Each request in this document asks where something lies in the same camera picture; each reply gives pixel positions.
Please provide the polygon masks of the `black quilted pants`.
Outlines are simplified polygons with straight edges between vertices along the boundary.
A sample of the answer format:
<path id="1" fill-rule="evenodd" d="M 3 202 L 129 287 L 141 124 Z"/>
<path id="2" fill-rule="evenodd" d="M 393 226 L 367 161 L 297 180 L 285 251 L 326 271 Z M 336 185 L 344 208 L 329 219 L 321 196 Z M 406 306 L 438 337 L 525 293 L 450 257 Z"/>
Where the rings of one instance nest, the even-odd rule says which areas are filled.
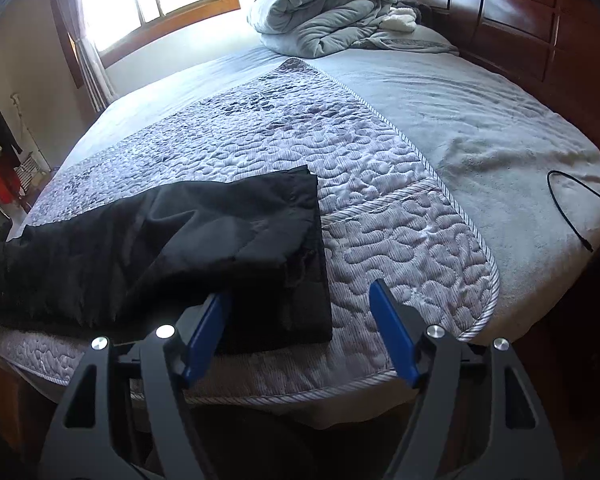
<path id="1" fill-rule="evenodd" d="M 314 174 L 161 185 L 0 243 L 14 330 L 138 339 L 212 294 L 230 307 L 226 356 L 330 341 Z"/>

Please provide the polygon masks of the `dark wooden headboard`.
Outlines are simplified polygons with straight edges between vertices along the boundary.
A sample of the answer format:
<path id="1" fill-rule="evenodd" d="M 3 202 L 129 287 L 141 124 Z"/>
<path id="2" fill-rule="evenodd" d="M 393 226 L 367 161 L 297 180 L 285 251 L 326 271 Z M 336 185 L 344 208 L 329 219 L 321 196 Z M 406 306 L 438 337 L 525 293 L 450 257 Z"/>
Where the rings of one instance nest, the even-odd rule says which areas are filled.
<path id="1" fill-rule="evenodd" d="M 600 11 L 591 0 L 415 0 L 466 60 L 497 72 L 600 149 Z"/>

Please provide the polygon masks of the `folded grey comforter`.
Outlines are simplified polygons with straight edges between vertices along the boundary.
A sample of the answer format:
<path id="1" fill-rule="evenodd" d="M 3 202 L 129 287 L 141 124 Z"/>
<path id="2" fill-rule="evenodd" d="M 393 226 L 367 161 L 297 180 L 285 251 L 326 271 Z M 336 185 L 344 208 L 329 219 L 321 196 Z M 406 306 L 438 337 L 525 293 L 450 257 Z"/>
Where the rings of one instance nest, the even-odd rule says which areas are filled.
<path id="1" fill-rule="evenodd" d="M 254 0 L 248 23 L 265 47 L 296 58 L 348 49 L 457 55 L 429 17 L 413 0 Z"/>

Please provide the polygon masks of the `grey bed sheet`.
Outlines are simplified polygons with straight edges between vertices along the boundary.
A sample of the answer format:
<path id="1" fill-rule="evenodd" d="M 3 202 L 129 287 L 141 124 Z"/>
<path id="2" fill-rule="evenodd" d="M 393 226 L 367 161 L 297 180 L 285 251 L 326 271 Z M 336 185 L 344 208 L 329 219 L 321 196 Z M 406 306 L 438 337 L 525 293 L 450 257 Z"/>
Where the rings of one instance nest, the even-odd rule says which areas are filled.
<path id="1" fill-rule="evenodd" d="M 451 53 L 349 49 L 286 84 L 256 36 L 111 105 L 38 208 L 64 220 L 176 180 L 306 165 L 320 178 L 334 344 L 379 336 L 370 281 L 457 336 L 518 339 L 600 244 L 600 150 Z"/>

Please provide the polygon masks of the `wooden coat rack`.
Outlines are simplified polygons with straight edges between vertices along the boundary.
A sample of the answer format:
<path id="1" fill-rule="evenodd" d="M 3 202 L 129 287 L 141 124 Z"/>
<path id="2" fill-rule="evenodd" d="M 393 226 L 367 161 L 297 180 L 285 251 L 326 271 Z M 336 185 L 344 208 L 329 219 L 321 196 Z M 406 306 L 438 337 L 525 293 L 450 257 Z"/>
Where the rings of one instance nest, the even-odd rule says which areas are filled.
<path id="1" fill-rule="evenodd" d="M 0 206 L 13 224 L 20 224 L 26 218 L 20 197 L 21 182 L 16 173 L 21 153 L 22 149 L 0 110 Z"/>

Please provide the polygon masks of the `purple quilted bed runner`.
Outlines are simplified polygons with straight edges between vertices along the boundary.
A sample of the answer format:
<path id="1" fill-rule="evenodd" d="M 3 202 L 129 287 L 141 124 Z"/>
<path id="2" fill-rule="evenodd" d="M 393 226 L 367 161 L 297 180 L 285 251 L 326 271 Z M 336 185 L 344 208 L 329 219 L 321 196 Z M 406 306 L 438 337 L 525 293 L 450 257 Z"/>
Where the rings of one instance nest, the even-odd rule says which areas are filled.
<path id="1" fill-rule="evenodd" d="M 393 380 L 376 280 L 462 341 L 500 289 L 406 135 L 290 58 L 60 170 L 0 243 L 0 325 L 128 341 L 217 292 L 230 316 L 189 401 L 311 402 Z"/>

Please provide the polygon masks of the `white curtain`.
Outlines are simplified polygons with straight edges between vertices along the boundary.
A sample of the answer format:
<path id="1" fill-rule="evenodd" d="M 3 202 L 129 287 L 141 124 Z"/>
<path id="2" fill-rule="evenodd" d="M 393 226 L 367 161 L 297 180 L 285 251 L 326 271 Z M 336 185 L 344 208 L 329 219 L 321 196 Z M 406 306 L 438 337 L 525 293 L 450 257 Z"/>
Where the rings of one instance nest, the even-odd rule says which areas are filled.
<path id="1" fill-rule="evenodd" d="M 67 29 L 81 75 L 96 114 L 102 114 L 117 98 L 94 44 L 86 36 L 83 13 L 78 0 L 55 0 L 61 21 Z"/>

